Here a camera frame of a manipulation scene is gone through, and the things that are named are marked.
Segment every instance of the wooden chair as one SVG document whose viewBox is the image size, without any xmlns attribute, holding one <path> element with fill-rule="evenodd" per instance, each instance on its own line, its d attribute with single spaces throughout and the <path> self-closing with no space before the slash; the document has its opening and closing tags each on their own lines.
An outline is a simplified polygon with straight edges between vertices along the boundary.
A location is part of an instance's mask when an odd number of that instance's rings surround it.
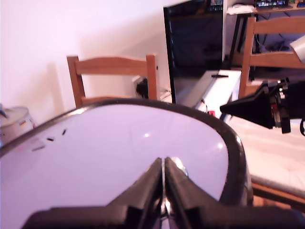
<svg viewBox="0 0 305 229">
<path fill-rule="evenodd" d="M 244 44 L 244 60 L 240 81 L 239 98 L 256 91 L 259 85 L 251 85 L 250 66 L 305 69 L 294 52 L 268 52 L 252 54 L 254 34 L 305 33 L 305 17 L 283 17 L 256 22 L 255 17 L 248 19 Z"/>
<path fill-rule="evenodd" d="M 305 198 L 298 197 L 287 191 L 267 187 L 266 185 L 252 182 L 253 194 L 258 197 L 277 201 L 279 203 L 288 204 L 291 208 L 305 213 Z"/>
<path fill-rule="evenodd" d="M 158 66 L 156 63 L 156 55 L 154 54 L 146 55 L 146 60 L 135 60 L 123 57 L 99 57 L 79 61 L 78 56 L 68 56 L 67 60 L 76 107 L 103 99 L 115 98 L 113 96 L 86 98 L 82 74 L 147 76 L 149 99 L 159 98 L 157 87 Z"/>
</svg>

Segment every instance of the computer monitor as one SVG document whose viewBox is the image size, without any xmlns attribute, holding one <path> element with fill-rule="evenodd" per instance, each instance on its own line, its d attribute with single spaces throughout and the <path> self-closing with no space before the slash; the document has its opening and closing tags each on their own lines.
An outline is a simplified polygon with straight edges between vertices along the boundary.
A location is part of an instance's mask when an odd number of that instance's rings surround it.
<svg viewBox="0 0 305 229">
<path fill-rule="evenodd" d="M 256 0 L 255 6 L 257 8 L 287 7 L 288 0 Z"/>
<path fill-rule="evenodd" d="M 172 101 L 181 104 L 207 70 L 223 63 L 223 0 L 164 7 Z"/>
</svg>

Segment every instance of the metal bucket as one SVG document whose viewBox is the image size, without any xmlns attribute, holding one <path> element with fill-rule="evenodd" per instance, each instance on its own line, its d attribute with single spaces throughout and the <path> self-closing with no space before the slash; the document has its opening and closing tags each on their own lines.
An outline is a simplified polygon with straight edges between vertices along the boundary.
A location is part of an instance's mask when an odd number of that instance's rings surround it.
<svg viewBox="0 0 305 229">
<path fill-rule="evenodd" d="M 35 123 L 26 107 L 13 107 L 1 110 L 0 146 L 32 130 Z"/>
</svg>

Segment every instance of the power outlet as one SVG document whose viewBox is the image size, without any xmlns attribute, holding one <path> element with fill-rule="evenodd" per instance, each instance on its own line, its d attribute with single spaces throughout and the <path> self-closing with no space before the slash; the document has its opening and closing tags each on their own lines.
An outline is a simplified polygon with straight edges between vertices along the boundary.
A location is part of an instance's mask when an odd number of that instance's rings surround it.
<svg viewBox="0 0 305 229">
<path fill-rule="evenodd" d="M 132 78 L 132 82 L 133 82 L 133 87 L 134 87 L 134 92 L 137 98 L 142 98 L 140 95 L 138 95 L 137 93 L 137 85 L 138 83 L 140 83 L 141 81 L 143 81 L 145 79 L 145 77 L 137 75 L 135 77 Z"/>
</svg>

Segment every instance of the black device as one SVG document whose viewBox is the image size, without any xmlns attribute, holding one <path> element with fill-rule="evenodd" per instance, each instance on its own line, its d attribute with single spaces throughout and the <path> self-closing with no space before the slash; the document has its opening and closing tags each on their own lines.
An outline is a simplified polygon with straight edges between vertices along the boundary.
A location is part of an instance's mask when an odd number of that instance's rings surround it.
<svg viewBox="0 0 305 229">
<path fill-rule="evenodd" d="M 255 93 L 220 107 L 222 113 L 234 115 L 266 128 L 280 127 L 290 133 L 290 119 L 305 119 L 305 81 L 264 81 Z M 300 131 L 304 135 L 303 122 Z"/>
<path fill-rule="evenodd" d="M 23 229 L 159 229 L 163 190 L 170 202 L 166 214 L 172 229 L 296 229 L 304 216 L 277 207 L 224 206 L 200 189 L 168 157 L 157 158 L 128 189 L 105 207 L 52 208 L 34 213 Z"/>
<path fill-rule="evenodd" d="M 287 7 L 288 0 L 256 0 L 255 6 L 257 8 Z"/>
<path fill-rule="evenodd" d="M 217 78 L 226 78 L 226 77 L 229 77 L 229 76 L 228 75 L 213 74 L 212 77 L 217 79 Z"/>
<path fill-rule="evenodd" d="M 305 7 L 305 2 L 304 1 L 299 1 L 296 6 L 297 7 Z"/>
<path fill-rule="evenodd" d="M 137 84 L 136 92 L 144 99 L 148 99 L 148 80 L 145 78 Z"/>
<path fill-rule="evenodd" d="M 223 64 L 223 1 L 191 0 L 164 7 L 173 103 L 182 104 L 207 70 Z"/>
</svg>

